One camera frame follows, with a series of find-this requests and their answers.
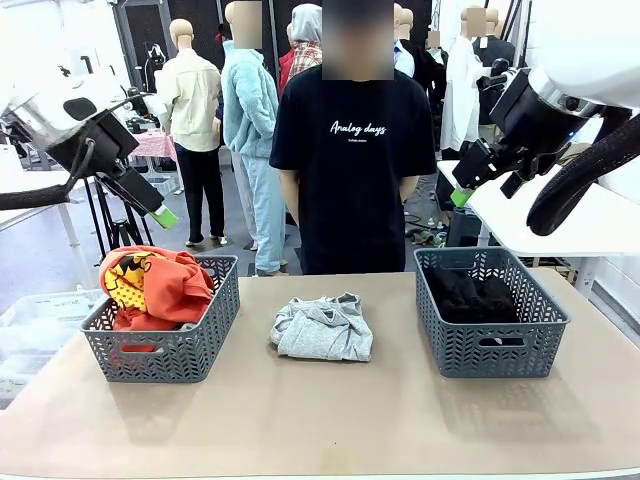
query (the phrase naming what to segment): folded gray shirt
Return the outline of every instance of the folded gray shirt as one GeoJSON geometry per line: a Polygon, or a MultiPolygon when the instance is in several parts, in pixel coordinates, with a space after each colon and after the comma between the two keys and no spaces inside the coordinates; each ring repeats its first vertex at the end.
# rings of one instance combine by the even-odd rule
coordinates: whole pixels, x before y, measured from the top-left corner
{"type": "Polygon", "coordinates": [[[345,293],[305,302],[294,298],[276,315],[269,337],[278,355],[320,360],[371,360],[373,334],[360,297],[345,293]]]}

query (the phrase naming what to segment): pink checkered tablecloth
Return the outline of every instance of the pink checkered tablecloth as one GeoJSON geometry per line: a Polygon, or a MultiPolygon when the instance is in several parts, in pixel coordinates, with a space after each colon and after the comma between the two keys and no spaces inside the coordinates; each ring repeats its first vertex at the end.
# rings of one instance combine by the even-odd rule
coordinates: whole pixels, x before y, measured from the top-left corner
{"type": "Polygon", "coordinates": [[[134,135],[135,139],[140,143],[131,155],[134,157],[158,157],[170,158],[174,162],[178,162],[176,155],[176,147],[173,144],[173,138],[165,135],[157,130],[153,132],[145,132],[134,135]]]}

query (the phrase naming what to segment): basket rim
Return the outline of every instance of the basket rim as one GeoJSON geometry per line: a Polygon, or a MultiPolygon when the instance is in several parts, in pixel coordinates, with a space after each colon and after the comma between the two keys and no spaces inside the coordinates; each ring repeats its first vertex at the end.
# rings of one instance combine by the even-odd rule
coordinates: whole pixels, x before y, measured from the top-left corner
{"type": "Polygon", "coordinates": [[[420,274],[420,276],[422,277],[422,281],[424,282],[424,285],[427,289],[427,293],[429,294],[429,300],[433,303],[433,305],[437,305],[435,299],[433,298],[433,294],[431,293],[431,289],[429,288],[429,284],[427,283],[427,279],[424,276],[424,271],[422,269],[422,267],[420,267],[420,260],[418,258],[418,254],[422,253],[422,252],[435,252],[435,253],[442,253],[442,250],[446,250],[449,252],[456,252],[456,251],[464,251],[466,253],[473,251],[474,253],[479,253],[479,252],[486,252],[486,251],[502,251],[505,252],[507,255],[509,255],[511,257],[512,260],[514,260],[515,262],[517,262],[517,264],[521,267],[522,271],[524,272],[524,274],[527,276],[527,278],[529,279],[529,281],[531,281],[536,287],[538,287],[538,289],[544,293],[544,295],[548,298],[548,300],[560,311],[560,313],[562,315],[564,315],[564,320],[560,320],[557,322],[518,322],[518,323],[451,323],[451,322],[447,322],[446,320],[444,320],[442,318],[442,316],[440,315],[440,310],[436,307],[435,311],[436,314],[438,315],[438,320],[446,325],[450,325],[452,327],[474,327],[474,328],[482,328],[482,327],[507,327],[507,326],[519,326],[519,325],[558,325],[558,326],[566,326],[567,324],[569,324],[571,322],[571,317],[569,316],[569,314],[567,313],[567,311],[562,308],[562,306],[560,306],[558,304],[558,302],[556,301],[555,298],[553,298],[549,292],[547,292],[547,290],[540,285],[540,282],[538,282],[538,280],[531,274],[531,272],[529,271],[529,269],[527,267],[524,266],[524,264],[522,263],[522,261],[513,254],[513,252],[505,247],[451,247],[451,248],[418,248],[416,250],[414,250],[413,252],[413,258],[416,262],[416,267],[418,269],[418,274],[420,274]]]}
{"type": "Polygon", "coordinates": [[[107,307],[107,305],[110,302],[114,302],[113,298],[107,295],[105,300],[102,303],[100,304],[96,303],[96,305],[94,305],[94,307],[91,309],[91,312],[89,313],[87,318],[85,318],[82,321],[82,324],[80,325],[80,331],[82,333],[85,333],[85,334],[88,333],[90,335],[113,335],[113,334],[129,334],[129,333],[143,334],[144,333],[144,334],[159,334],[159,335],[171,335],[171,336],[174,336],[174,335],[184,336],[185,334],[197,332],[198,330],[200,330],[200,328],[202,327],[202,324],[204,323],[202,320],[206,317],[207,313],[209,313],[209,310],[211,309],[211,305],[213,305],[213,302],[218,297],[220,290],[222,290],[222,284],[227,281],[227,279],[229,278],[229,274],[232,272],[232,270],[234,268],[237,268],[239,259],[235,255],[197,255],[197,256],[194,256],[194,258],[196,260],[198,259],[207,259],[207,260],[229,259],[229,260],[233,260],[233,263],[231,265],[231,268],[229,269],[229,273],[227,273],[224,280],[220,284],[220,288],[218,288],[216,292],[213,294],[213,297],[211,297],[211,301],[209,302],[207,309],[203,312],[202,317],[200,318],[198,323],[195,324],[195,327],[193,327],[191,330],[184,331],[184,330],[90,330],[88,329],[87,327],[93,320],[95,313],[99,311],[101,312],[104,308],[107,307]]]}

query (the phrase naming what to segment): floor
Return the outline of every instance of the floor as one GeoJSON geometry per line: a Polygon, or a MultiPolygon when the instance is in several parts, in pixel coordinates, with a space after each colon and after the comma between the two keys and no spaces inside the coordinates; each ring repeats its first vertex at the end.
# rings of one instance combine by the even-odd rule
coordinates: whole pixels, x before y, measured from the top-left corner
{"type": "MultiPolygon", "coordinates": [[[[226,231],[230,244],[214,249],[211,243],[205,244],[194,254],[236,255],[239,259],[240,275],[253,274],[255,254],[244,247],[251,242],[242,208],[238,197],[235,176],[231,171],[228,152],[221,153],[221,170],[225,195],[226,231]]],[[[407,211],[426,222],[437,211],[435,202],[429,200],[433,178],[424,178],[416,194],[407,203],[407,211]]],[[[70,204],[69,212],[73,220],[80,244],[88,262],[94,265],[97,279],[97,263],[100,260],[100,248],[95,235],[89,204],[83,190],[73,193],[80,203],[70,204]]],[[[180,222],[171,230],[163,230],[153,220],[149,227],[155,245],[172,250],[184,250],[188,238],[188,217],[184,195],[167,195],[165,204],[180,217],[180,222]]],[[[115,218],[123,217],[122,203],[116,198],[109,200],[115,218]]],[[[204,208],[203,233],[207,233],[207,209],[204,208]]],[[[300,236],[296,227],[287,226],[285,260],[289,262],[291,275],[300,275],[300,264],[295,248],[300,246],[300,236]]],[[[407,241],[407,252],[415,249],[407,241]]],[[[0,232],[0,276],[4,278],[0,296],[0,314],[25,295],[38,295],[76,290],[78,279],[73,267],[73,256],[60,222],[57,209],[49,209],[40,215],[31,217],[11,228],[0,232]]],[[[412,257],[407,255],[407,268],[413,269],[412,257]]]]}

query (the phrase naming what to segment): light blue fleece jacket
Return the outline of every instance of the light blue fleece jacket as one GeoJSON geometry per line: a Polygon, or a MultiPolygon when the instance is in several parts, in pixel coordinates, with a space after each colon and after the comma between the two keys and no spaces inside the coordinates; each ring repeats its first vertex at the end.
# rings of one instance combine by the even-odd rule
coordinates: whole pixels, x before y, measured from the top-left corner
{"type": "Polygon", "coordinates": [[[278,91],[255,50],[224,42],[224,141],[232,152],[268,159],[276,127],[278,91]]]}

